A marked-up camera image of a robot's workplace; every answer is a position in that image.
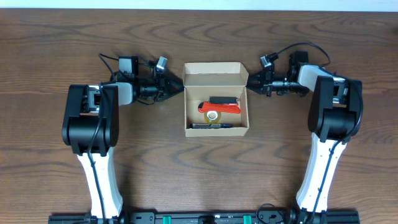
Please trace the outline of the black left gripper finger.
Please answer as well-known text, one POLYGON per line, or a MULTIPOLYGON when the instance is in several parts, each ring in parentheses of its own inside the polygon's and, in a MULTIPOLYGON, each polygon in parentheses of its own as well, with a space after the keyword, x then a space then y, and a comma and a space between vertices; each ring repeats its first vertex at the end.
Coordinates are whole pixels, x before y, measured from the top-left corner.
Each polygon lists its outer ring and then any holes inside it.
POLYGON ((171 88, 183 88, 183 81, 174 73, 166 73, 164 75, 165 81, 171 88))
POLYGON ((183 86, 167 86, 164 89, 163 100, 167 100, 184 91, 183 86))

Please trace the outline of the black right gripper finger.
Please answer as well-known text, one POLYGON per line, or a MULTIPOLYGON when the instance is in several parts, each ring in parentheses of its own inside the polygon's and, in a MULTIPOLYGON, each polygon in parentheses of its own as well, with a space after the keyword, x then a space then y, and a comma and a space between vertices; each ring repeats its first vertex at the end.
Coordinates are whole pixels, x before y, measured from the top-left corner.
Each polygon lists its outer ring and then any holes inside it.
POLYGON ((263 86, 264 72, 257 72, 248 77, 247 86, 263 86))
POLYGON ((255 85, 255 84, 247 84, 246 88, 252 90, 260 95, 265 95, 266 91, 264 89, 264 85, 255 85))

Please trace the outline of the brown cardboard box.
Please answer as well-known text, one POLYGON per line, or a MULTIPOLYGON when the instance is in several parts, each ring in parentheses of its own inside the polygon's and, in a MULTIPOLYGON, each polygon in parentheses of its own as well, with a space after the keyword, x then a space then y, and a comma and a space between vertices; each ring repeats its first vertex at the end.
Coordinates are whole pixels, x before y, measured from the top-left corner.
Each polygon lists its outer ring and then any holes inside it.
POLYGON ((183 67, 186 137, 244 136, 249 129, 246 84, 248 72, 241 62, 186 63, 183 67), (221 113, 219 123, 232 124, 232 128, 192 129, 193 123, 205 123, 204 113, 198 105, 209 102, 211 96, 239 99, 241 113, 221 113))

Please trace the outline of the red utility knife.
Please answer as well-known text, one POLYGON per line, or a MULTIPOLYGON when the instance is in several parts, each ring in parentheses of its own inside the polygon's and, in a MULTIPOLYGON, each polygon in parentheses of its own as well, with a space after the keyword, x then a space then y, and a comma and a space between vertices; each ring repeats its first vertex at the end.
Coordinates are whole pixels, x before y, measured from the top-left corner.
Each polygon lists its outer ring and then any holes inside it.
POLYGON ((206 113, 209 111, 217 111, 222 113, 231 113, 231 114, 240 114, 241 110, 238 105, 225 105, 225 104, 216 104, 210 102, 202 102, 198 105, 198 111, 200 113, 206 113))

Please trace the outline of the black capped marker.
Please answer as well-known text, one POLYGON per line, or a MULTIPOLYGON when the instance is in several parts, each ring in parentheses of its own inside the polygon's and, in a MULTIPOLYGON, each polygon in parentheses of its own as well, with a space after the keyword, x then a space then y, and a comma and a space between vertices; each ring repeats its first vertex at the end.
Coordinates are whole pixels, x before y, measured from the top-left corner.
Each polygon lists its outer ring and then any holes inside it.
POLYGON ((213 124, 193 123, 190 125, 192 129, 212 129, 215 128, 213 124))

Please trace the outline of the yellow tape roll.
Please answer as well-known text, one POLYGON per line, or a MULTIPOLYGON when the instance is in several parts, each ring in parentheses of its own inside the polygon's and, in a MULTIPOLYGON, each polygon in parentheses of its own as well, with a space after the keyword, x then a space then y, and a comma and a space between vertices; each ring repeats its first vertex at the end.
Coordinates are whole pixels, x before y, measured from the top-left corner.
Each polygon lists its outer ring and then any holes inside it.
POLYGON ((221 119, 221 113, 219 111, 207 111, 204 112, 203 115, 206 124, 219 123, 221 119))

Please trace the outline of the blue capped marker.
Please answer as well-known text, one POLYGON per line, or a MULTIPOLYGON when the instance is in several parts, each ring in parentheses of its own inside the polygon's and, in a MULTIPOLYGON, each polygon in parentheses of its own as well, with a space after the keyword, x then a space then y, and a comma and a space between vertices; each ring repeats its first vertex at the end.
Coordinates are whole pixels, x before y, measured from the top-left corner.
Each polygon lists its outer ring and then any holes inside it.
POLYGON ((233 127, 232 124, 222 124, 222 123, 215 123, 210 125, 210 128, 213 129, 232 128, 232 127, 233 127))

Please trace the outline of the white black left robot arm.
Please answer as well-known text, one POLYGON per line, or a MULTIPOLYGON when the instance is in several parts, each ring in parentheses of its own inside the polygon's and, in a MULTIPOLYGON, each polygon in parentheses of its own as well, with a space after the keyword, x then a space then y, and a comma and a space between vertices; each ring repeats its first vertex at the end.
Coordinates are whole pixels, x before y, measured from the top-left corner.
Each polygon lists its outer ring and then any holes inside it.
POLYGON ((154 72, 151 79, 118 71, 99 85, 70 85, 62 138, 77 155, 91 195, 87 223, 127 223, 114 169, 119 136, 119 107, 135 102, 164 101, 183 91, 183 81, 154 72))

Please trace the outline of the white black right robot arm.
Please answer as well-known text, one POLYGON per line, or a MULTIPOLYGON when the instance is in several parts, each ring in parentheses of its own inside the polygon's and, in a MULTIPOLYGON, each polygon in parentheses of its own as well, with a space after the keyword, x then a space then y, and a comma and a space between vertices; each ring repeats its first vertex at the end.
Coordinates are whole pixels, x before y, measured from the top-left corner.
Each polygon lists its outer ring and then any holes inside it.
POLYGON ((299 209, 315 215, 327 210, 327 198, 336 166, 350 139, 359 131, 363 117, 362 83, 328 71, 308 61, 308 53, 289 57, 284 80, 275 78, 277 52, 261 57, 262 71, 248 78, 247 88, 270 97, 312 94, 308 130, 312 134, 310 158, 303 183, 296 194, 299 209))

